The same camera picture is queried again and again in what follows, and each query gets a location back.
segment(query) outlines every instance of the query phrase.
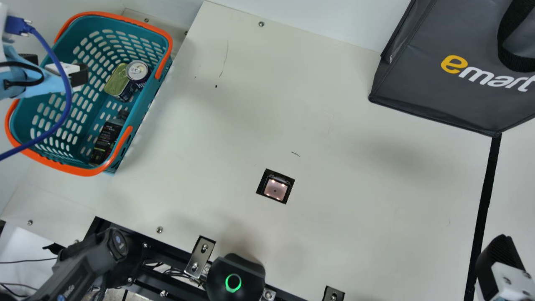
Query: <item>emart logo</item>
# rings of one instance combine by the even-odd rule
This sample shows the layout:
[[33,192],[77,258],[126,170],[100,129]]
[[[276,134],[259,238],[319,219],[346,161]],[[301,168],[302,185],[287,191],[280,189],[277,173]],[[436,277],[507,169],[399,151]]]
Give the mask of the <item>emart logo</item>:
[[511,76],[494,76],[494,73],[483,71],[476,67],[468,67],[466,59],[458,55],[447,56],[440,64],[444,71],[451,74],[459,74],[460,78],[468,78],[469,81],[475,82],[479,80],[480,85],[488,85],[490,87],[505,87],[511,89],[513,87],[518,88],[520,92],[528,91],[528,86],[535,81],[535,76],[532,77],[519,77],[515,79]]

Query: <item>connector plug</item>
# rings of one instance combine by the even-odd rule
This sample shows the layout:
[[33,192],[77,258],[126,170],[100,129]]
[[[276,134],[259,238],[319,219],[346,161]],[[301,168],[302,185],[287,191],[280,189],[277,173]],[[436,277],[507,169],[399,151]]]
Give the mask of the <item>connector plug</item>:
[[5,22],[4,31],[10,34],[29,36],[32,29],[32,22],[23,18],[8,16]]

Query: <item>black pole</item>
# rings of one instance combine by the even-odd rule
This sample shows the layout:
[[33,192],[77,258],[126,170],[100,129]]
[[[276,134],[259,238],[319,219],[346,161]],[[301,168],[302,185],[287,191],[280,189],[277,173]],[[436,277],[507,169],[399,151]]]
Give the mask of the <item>black pole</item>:
[[501,135],[492,138],[491,150],[488,154],[487,171],[483,180],[483,189],[481,190],[481,199],[479,200],[479,209],[477,212],[476,229],[473,234],[472,255],[470,256],[470,265],[468,267],[467,286],[464,290],[464,301],[473,301],[473,293],[476,285],[476,260],[481,254],[483,245],[483,235],[485,234],[485,224],[487,222],[488,207],[491,203],[492,186],[494,184],[494,174],[498,163],[498,154],[500,152]]

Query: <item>basket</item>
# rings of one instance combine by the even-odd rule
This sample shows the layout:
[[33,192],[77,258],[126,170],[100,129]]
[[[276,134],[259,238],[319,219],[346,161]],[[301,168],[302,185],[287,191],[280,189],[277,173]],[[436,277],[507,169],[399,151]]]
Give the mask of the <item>basket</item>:
[[[85,12],[69,19],[56,37],[54,52],[65,63],[85,63],[89,82],[73,93],[72,108],[65,123],[51,137],[22,151],[52,168],[80,176],[114,173],[139,128],[172,60],[171,37],[154,26],[105,12]],[[103,91],[115,67],[142,60],[151,68],[149,80],[131,102],[121,102]],[[41,66],[52,63],[47,57]],[[65,108],[65,93],[15,100],[7,112],[5,129],[14,147],[48,130]],[[104,123],[129,111],[110,156],[98,166],[89,158]]]

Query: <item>green light ring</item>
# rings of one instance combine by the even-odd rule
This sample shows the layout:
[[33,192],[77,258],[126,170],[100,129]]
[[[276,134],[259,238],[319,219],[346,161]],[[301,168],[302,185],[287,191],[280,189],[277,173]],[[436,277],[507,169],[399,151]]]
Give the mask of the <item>green light ring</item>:
[[[232,277],[232,276],[236,276],[236,277],[238,277],[238,279],[240,280],[240,284],[238,284],[238,286],[237,286],[236,288],[233,288],[233,289],[231,289],[231,288],[228,286],[228,280],[229,280],[230,277]],[[240,289],[240,287],[241,287],[241,277],[240,277],[240,275],[238,275],[238,274],[230,274],[229,276],[227,276],[227,279],[225,279],[225,288],[227,289],[227,291],[228,291],[229,293],[233,294],[233,293],[237,292],[237,291]]]

